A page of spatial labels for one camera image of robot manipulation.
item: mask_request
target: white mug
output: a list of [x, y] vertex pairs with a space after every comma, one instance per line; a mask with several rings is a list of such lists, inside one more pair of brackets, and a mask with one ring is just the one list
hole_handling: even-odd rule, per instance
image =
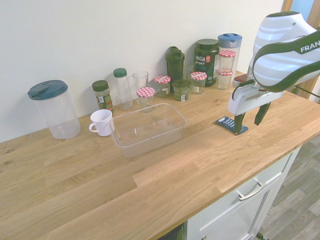
[[90, 119], [93, 123], [90, 124], [89, 130], [93, 133], [98, 133], [101, 137], [110, 135], [108, 123], [112, 120], [112, 112], [108, 109], [100, 109], [91, 114]]

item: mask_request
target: laminate floor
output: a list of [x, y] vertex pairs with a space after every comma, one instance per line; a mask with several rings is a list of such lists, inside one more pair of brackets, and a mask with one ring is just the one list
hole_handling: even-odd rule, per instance
[[259, 232], [270, 240], [320, 240], [320, 135], [301, 147]]

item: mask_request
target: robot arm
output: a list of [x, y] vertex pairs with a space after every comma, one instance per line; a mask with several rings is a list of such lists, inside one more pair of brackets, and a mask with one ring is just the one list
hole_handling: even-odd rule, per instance
[[320, 31], [306, 23], [298, 12], [268, 15], [256, 36], [247, 81], [237, 87], [228, 110], [235, 115], [235, 131], [249, 110], [260, 107], [255, 124], [259, 124], [272, 101], [294, 84], [320, 74]]

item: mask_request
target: drawer handle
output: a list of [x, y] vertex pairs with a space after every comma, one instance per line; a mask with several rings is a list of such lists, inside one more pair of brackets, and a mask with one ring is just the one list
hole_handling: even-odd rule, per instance
[[257, 193], [259, 193], [266, 185], [266, 183], [261, 183], [258, 181], [258, 185], [260, 186], [257, 190], [251, 192], [250, 194], [248, 194], [247, 196], [243, 196], [241, 193], [239, 193], [240, 196], [240, 202], [246, 199], [249, 199], [251, 197], [253, 197], [254, 195], [256, 195]]

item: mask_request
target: blue bottle cap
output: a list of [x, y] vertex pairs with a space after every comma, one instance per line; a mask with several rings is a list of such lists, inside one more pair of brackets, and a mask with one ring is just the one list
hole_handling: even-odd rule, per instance
[[240, 48], [242, 36], [235, 33], [225, 33], [218, 36], [219, 47], [224, 49]]

